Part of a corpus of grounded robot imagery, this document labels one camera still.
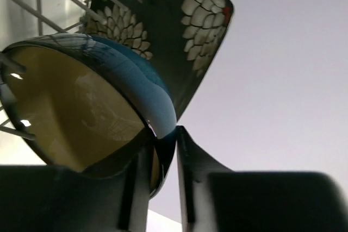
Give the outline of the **dark bowl tan inside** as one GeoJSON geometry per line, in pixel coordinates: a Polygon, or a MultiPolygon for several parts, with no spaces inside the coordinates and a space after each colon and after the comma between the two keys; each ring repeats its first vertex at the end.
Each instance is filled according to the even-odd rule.
{"type": "Polygon", "coordinates": [[[139,52],[100,36],[57,33],[2,50],[1,103],[45,163],[98,178],[136,139],[154,146],[150,195],[162,188],[175,150],[170,93],[139,52]]]}

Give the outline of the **black floral square plate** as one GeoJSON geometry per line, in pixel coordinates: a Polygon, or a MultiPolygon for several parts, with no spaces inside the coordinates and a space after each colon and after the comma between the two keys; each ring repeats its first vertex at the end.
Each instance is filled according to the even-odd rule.
{"type": "Polygon", "coordinates": [[[86,16],[84,31],[122,44],[146,59],[181,117],[220,48],[231,0],[91,0],[103,22],[86,16]]]}

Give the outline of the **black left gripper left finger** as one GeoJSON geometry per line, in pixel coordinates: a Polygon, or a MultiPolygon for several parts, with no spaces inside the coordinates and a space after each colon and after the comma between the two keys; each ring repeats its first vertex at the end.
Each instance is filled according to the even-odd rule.
{"type": "Polygon", "coordinates": [[[138,149],[105,179],[59,166],[1,166],[1,231],[145,231],[151,155],[138,149]]]}

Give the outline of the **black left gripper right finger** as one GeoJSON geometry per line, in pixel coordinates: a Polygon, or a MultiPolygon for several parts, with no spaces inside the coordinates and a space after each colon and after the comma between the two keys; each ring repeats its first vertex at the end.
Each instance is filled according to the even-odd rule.
{"type": "Polygon", "coordinates": [[[347,201],[320,172],[236,172],[177,128],[184,231],[347,231],[347,201]]]}

